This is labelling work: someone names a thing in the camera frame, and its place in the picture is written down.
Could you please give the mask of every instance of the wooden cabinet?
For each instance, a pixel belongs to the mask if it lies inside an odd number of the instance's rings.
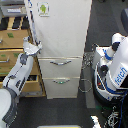
[[[21,30],[23,18],[21,18],[20,27],[17,30],[12,29],[14,18],[9,18],[7,30],[0,31],[0,88],[4,77],[14,67],[18,55],[23,53],[23,38],[30,36],[28,29]],[[21,96],[45,96],[45,90],[41,77],[41,72],[37,57],[34,58],[31,74],[26,81]]]

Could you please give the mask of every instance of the robot body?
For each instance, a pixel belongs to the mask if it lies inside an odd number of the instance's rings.
[[[128,75],[127,48],[128,37],[119,33],[113,35],[112,46],[96,48],[92,67],[94,92],[105,103],[118,103],[128,89],[124,85]]]

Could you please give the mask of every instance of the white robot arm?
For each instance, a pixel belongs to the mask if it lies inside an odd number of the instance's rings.
[[[8,128],[17,115],[16,97],[20,95],[32,67],[33,56],[42,49],[41,43],[34,46],[24,38],[24,51],[18,56],[15,66],[3,81],[3,88],[0,89],[0,128]]]

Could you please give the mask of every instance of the drawer handle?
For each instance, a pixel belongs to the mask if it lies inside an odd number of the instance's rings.
[[[70,81],[70,79],[53,80],[53,82],[57,84],[64,84],[67,83],[68,81]]]
[[[9,57],[6,61],[0,61],[0,63],[8,63],[9,62]]]
[[[55,64],[55,65],[65,65],[65,64],[68,64],[68,63],[70,63],[70,62],[72,62],[71,60],[67,60],[66,62],[62,62],[62,63],[58,63],[58,62],[55,62],[55,61],[51,61],[50,63],[53,63],[53,64]]]
[[[3,41],[3,40],[2,40],[2,39],[0,39],[0,44],[2,43],[2,41]]]

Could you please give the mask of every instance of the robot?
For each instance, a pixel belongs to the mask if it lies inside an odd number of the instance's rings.
[[[118,104],[128,90],[128,37],[119,33],[112,36],[112,46],[96,47],[94,94],[106,105]]]
[[[23,40],[25,53],[19,54],[15,66],[3,80],[3,87],[0,89],[0,128],[9,128],[16,118],[16,98],[20,95],[31,73],[33,57],[42,49],[41,43],[38,46],[30,44],[29,37],[25,37]]]

